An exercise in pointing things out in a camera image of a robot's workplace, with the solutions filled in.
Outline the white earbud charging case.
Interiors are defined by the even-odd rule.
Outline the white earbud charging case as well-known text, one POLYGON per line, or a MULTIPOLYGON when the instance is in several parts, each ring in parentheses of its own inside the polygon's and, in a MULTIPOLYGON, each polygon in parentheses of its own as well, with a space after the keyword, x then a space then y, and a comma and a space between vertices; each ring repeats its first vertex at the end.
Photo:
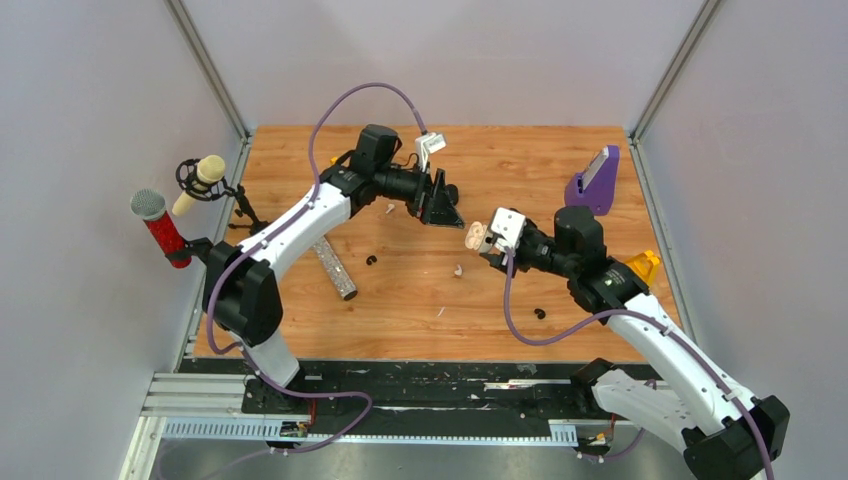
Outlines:
POLYGON ((469 250, 479 251, 486 244, 488 226, 479 221, 470 224, 464 245, 469 250))

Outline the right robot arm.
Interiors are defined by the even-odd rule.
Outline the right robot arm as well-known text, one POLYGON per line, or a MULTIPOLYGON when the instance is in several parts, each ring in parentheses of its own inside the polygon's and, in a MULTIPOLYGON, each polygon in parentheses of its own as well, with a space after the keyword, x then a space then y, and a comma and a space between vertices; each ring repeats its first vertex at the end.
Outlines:
POLYGON ((670 318, 646 278, 610 256, 601 223, 584 206, 566 206, 551 233, 520 212, 498 208, 465 239, 513 278, 535 269, 562 277, 587 314, 634 347, 665 381, 657 390, 598 359, 574 378, 571 403, 584 417, 625 418, 682 454, 699 479, 771 479, 790 419, 775 396, 760 397, 721 369, 670 318))

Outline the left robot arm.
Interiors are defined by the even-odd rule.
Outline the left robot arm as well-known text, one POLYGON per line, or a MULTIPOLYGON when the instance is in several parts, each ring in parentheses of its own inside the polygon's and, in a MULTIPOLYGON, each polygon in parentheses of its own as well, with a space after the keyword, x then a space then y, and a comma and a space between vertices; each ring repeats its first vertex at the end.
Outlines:
POLYGON ((406 168, 394 161, 402 146, 398 133, 369 124, 355 148, 321 172, 317 184, 277 220, 237 245, 222 241, 210 250, 203 294, 207 321, 231 335, 270 384, 267 397, 279 411, 298 411, 307 390, 295 379, 299 362, 280 331, 279 282, 316 242, 379 197, 404 203, 424 225, 464 228, 456 187, 446 182, 444 170, 428 163, 446 145, 441 133, 420 135, 417 162, 406 168))

